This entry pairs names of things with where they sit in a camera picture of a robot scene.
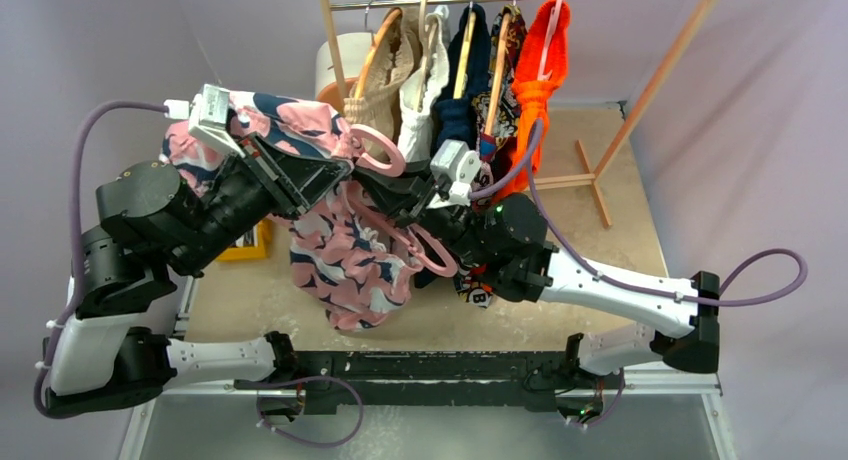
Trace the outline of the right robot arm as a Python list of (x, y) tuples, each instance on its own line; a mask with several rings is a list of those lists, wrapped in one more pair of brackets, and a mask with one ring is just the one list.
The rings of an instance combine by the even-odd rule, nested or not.
[(716, 276), (673, 279), (590, 261), (565, 241), (547, 240), (552, 227), (540, 201), (517, 193), (483, 211), (447, 206), (445, 180), (427, 167), (398, 177), (358, 168), (354, 178), (390, 225), (429, 241), (429, 253), (481, 268), (481, 282), (502, 299), (578, 305), (630, 319), (601, 335), (570, 337), (561, 361), (569, 384), (584, 387), (621, 367), (654, 361), (688, 373), (717, 372)]

